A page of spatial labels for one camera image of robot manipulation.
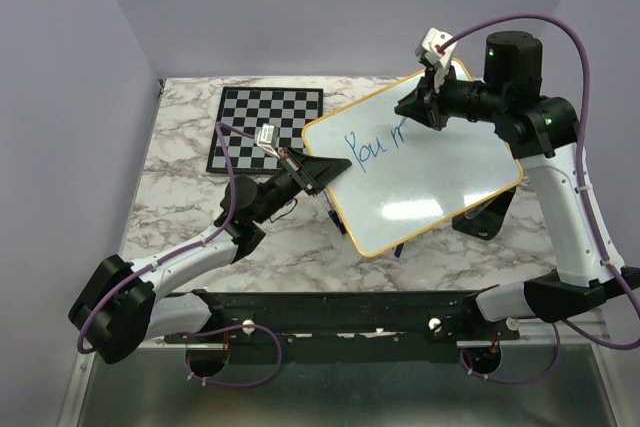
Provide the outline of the blue marker cap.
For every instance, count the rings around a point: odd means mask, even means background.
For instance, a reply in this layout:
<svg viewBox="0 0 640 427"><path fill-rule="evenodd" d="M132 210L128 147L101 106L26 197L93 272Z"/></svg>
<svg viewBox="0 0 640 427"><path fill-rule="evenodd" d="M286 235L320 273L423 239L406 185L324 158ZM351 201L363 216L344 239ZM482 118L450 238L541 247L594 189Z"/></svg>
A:
<svg viewBox="0 0 640 427"><path fill-rule="evenodd" d="M402 252L403 252L403 248L404 248L404 245L403 245L403 244L400 244L400 245L398 245L398 246L395 248L394 256L395 256L396 258L400 258L400 257L401 257Z"/></svg>

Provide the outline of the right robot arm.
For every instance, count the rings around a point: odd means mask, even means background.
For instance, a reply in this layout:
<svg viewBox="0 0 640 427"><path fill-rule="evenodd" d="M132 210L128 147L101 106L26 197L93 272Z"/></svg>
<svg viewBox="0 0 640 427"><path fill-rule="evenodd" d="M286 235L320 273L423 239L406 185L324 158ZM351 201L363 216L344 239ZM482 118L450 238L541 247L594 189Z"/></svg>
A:
<svg viewBox="0 0 640 427"><path fill-rule="evenodd" d="M477 294L460 314L462 331L480 339L507 318L555 323L638 289L639 271L606 238L586 174L576 165L576 111L567 100L540 93L541 42L522 31L489 35L480 81L455 77L454 48L446 32L425 34L416 49L424 74L395 112L436 131L451 118L492 124L534 188L556 255L549 274Z"/></svg>

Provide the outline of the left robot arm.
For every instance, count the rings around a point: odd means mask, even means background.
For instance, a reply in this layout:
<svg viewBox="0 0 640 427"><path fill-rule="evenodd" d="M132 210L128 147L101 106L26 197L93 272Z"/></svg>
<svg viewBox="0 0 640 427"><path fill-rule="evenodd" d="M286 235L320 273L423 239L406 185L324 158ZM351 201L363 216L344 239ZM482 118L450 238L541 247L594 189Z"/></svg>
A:
<svg viewBox="0 0 640 427"><path fill-rule="evenodd" d="M262 223L300 193L320 194L352 165L291 148L280 154L279 169L265 181L231 175L221 215L193 238L142 259L126 261L118 254L103 259L68 313L79 331L77 350L113 364L154 336L191 333L201 342L214 340L221 332L220 315L200 295L176 290L249 256L265 237Z"/></svg>

